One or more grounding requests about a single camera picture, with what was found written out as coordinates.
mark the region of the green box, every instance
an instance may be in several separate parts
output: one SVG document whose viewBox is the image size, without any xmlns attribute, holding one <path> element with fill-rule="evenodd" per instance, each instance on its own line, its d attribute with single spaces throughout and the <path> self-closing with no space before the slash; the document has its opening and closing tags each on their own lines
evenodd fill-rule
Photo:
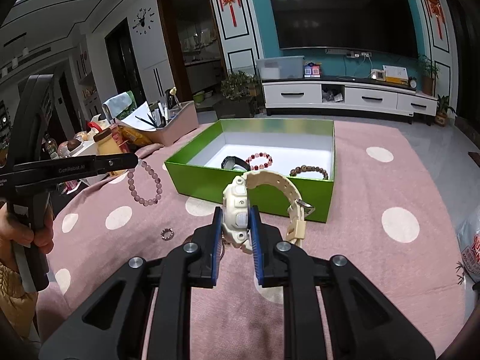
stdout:
<svg viewBox="0 0 480 360">
<path fill-rule="evenodd" d="M 226 155 L 248 158 L 254 154 L 251 150 L 255 150 L 255 145 L 248 144 L 250 142 L 261 144 L 257 148 L 265 147 L 265 150 L 261 150 L 263 152 L 275 152 L 275 156 L 271 155 L 274 162 L 269 170 L 286 176 L 292 168 L 303 164 L 315 167 L 323 167 L 321 163 L 327 164 L 325 169 L 328 171 L 328 180 L 321 180 L 322 175 L 318 172 L 289 177 L 302 199 L 315 207 L 308 220 L 326 222 L 335 180 L 335 130 L 332 120 L 219 120 L 165 161 L 177 192 L 222 204 L 223 190 L 235 176 L 243 172 L 220 169 L 221 159 Z M 288 216 L 287 208 L 290 204 L 275 187 L 261 185 L 249 190 L 249 200 L 251 205 L 258 206 L 260 212 Z"/>
</svg>

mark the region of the teal wall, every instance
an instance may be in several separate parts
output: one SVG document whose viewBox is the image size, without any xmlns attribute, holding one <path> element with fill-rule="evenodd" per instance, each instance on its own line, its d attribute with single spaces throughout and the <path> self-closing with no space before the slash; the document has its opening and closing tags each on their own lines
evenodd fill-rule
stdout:
<svg viewBox="0 0 480 360">
<path fill-rule="evenodd" d="M 417 48 L 419 54 L 425 54 L 425 44 L 423 42 L 422 23 L 420 21 L 420 14 L 415 0 L 409 0 L 412 11 L 413 23 L 415 25 L 415 32 L 417 35 Z M 295 56 L 304 55 L 306 61 L 322 62 L 323 73 L 327 76 L 351 76 L 356 72 L 357 77 L 366 77 L 370 73 L 370 62 L 367 59 L 361 66 L 359 64 L 363 61 L 360 59 L 348 59 L 342 55 L 325 54 L 323 49 L 298 49 L 298 50 L 280 50 L 278 46 L 277 29 L 275 28 L 275 21 L 272 12 L 272 5 L 270 0 L 253 0 L 255 7 L 255 14 L 260 29 L 260 37 L 262 39 L 262 47 L 265 58 L 277 56 Z M 415 63 L 413 60 L 406 57 L 399 57 L 395 55 L 382 54 L 374 52 L 372 56 L 373 68 L 381 69 L 383 65 L 404 66 L 412 77 L 417 77 L 418 82 L 421 83 Z"/>
</svg>

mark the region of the white polka dot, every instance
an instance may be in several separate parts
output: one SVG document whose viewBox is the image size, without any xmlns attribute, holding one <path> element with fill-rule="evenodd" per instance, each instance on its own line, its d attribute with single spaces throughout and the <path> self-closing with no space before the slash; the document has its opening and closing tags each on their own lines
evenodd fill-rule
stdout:
<svg viewBox="0 0 480 360">
<path fill-rule="evenodd" d="M 126 178 L 128 172 L 125 172 L 123 175 L 117 176 L 112 181 L 109 181 L 109 184 L 117 184 L 120 183 L 124 178 Z"/>
<path fill-rule="evenodd" d="M 69 233 L 78 221 L 78 214 L 66 214 L 63 222 L 61 223 L 61 230 L 64 233 Z"/>
<path fill-rule="evenodd" d="M 387 149 L 383 149 L 383 147 L 369 147 L 367 148 L 367 154 L 380 162 L 391 162 L 393 161 L 393 154 L 390 153 Z"/>
<path fill-rule="evenodd" d="M 68 269 L 62 268 L 55 274 L 55 280 L 60 287 L 61 293 L 64 295 L 70 287 L 71 276 Z"/>
<path fill-rule="evenodd" d="M 185 209 L 193 216 L 211 215 L 214 213 L 215 207 L 220 207 L 220 205 L 192 197 L 189 197 L 185 203 Z"/>
<path fill-rule="evenodd" d="M 420 225 L 414 214 L 401 207 L 385 210 L 382 226 L 390 238 L 402 243 L 414 241 L 420 233 Z"/>
<path fill-rule="evenodd" d="M 108 230 L 115 230 L 125 226 L 131 218 L 129 206 L 119 207 L 113 210 L 105 219 L 105 226 Z"/>
<path fill-rule="evenodd" d="M 265 299 L 273 303 L 283 304 L 283 287 L 263 288 L 258 284 L 256 276 L 253 276 L 253 282 L 258 293 Z"/>
</svg>

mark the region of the flat screen tv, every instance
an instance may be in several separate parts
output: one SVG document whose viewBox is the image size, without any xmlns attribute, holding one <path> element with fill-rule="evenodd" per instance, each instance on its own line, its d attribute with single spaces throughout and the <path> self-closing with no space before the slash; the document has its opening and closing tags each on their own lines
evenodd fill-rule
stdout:
<svg viewBox="0 0 480 360">
<path fill-rule="evenodd" d="M 417 58 L 408 0 L 271 0 L 280 49 L 335 48 Z"/>
</svg>

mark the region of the tv cabinet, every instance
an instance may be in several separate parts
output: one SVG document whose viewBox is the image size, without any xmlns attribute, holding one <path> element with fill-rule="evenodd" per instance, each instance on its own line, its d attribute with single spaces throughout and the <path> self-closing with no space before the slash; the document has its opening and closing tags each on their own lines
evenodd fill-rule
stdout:
<svg viewBox="0 0 480 360">
<path fill-rule="evenodd" d="M 426 116 L 428 125 L 437 110 L 436 99 L 400 85 L 373 80 L 297 79 L 262 83 L 267 114 L 324 114 L 400 119 L 411 123 L 414 114 Z M 342 102 L 322 101 L 322 88 L 337 89 Z"/>
</svg>

